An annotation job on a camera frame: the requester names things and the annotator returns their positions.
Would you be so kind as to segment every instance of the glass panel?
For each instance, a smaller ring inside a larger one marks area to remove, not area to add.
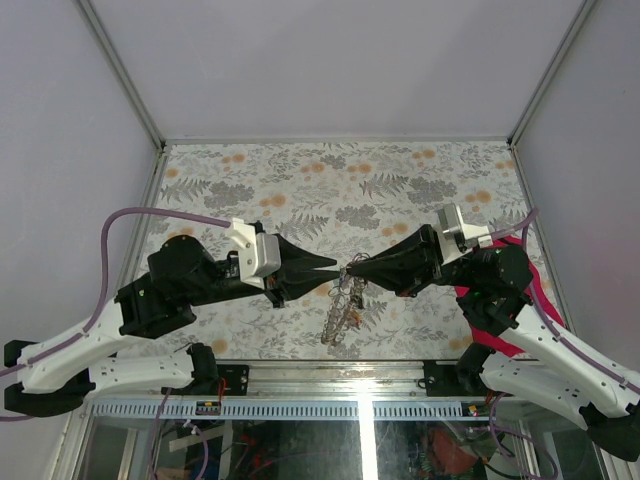
[[[151,458],[159,480],[494,480],[527,472],[558,479],[604,480],[585,433],[570,422],[525,402],[504,401],[497,425],[532,437],[500,434],[505,458],[487,431],[487,407],[465,406],[465,421],[194,420],[206,438],[184,420],[161,420],[149,444],[152,420],[98,418],[88,465],[91,480],[148,480]]]

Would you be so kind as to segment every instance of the red cloth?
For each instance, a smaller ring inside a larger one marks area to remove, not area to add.
[[[429,432],[431,449],[429,461],[438,472],[445,475],[460,475],[468,472],[478,461],[478,457],[462,450],[456,441],[442,429]]]
[[[516,237],[506,237],[506,240],[509,243],[522,245],[520,239]],[[507,244],[500,240],[496,240],[495,242],[493,242],[494,247],[502,247],[505,245]],[[540,272],[538,272],[538,269],[531,262],[529,262],[529,270],[531,270],[531,273],[533,273],[533,288],[536,291],[538,300],[540,300],[540,303],[542,304],[542,308],[544,308],[544,311],[547,315],[549,315],[549,317],[551,317],[555,322],[564,327],[564,321],[560,317],[560,314],[544,293],[544,289],[542,288],[542,284],[540,283]],[[462,297],[465,293],[467,293],[468,290],[469,289],[465,287],[456,287],[456,295],[458,295],[458,297]],[[488,333],[477,330],[473,327],[471,327],[471,334],[473,335],[474,342],[488,345],[489,347],[504,353],[508,357],[513,357],[518,353],[522,353],[522,350],[520,350],[518,347],[515,347],[499,338],[492,337]]]

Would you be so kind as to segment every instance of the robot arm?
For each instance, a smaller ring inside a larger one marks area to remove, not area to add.
[[[492,245],[486,227],[467,225],[459,207],[438,212],[440,225],[423,225],[392,248],[347,269],[398,296],[415,297],[429,285],[468,287],[457,302],[471,325],[511,343],[556,374],[512,361],[473,344],[458,362],[467,386],[518,395],[587,430],[604,450],[635,461],[640,455],[640,374],[618,365],[566,329],[551,332],[526,293],[533,280],[526,253],[517,245]],[[564,337],[582,354],[624,378],[603,374],[560,342]]]
[[[335,260],[269,235],[260,223],[234,219],[226,234],[236,250],[218,261],[195,238],[168,240],[149,256],[149,273],[120,289],[88,331],[83,322],[45,342],[5,345],[7,367],[26,365],[18,372],[18,383],[5,390],[5,408],[42,417],[68,412],[85,398],[107,392],[159,386],[183,393],[215,392],[215,359],[202,344],[165,357],[109,357],[193,323],[192,306],[264,294],[280,308],[339,276],[315,270],[333,266]]]

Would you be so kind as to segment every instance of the floral tablecloth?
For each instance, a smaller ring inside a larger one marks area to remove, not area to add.
[[[435,223],[446,203],[469,223],[499,229],[526,214],[514,163],[503,142],[174,145],[157,207],[260,220],[300,247],[346,264],[376,254]],[[168,238],[197,237],[214,258],[231,249],[223,230],[182,220],[151,221],[142,258]],[[535,238],[530,255],[553,298]],[[147,269],[146,261],[139,273]],[[471,342],[453,288],[415,299],[369,285],[360,330],[338,346],[320,343],[330,306],[325,284],[284,309],[252,297],[195,309],[198,320],[124,356],[169,353],[199,341],[232,359],[450,359]]]

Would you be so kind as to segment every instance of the grey wall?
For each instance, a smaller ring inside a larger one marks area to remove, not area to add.
[[[578,333],[640,369],[640,3],[601,2],[519,145]]]
[[[3,1],[0,62],[3,345],[90,314],[101,223],[139,204],[154,152],[71,1]],[[114,273],[130,227],[113,232]],[[2,478],[43,478],[64,421],[0,424]]]
[[[581,0],[94,0],[158,127],[507,137]]]

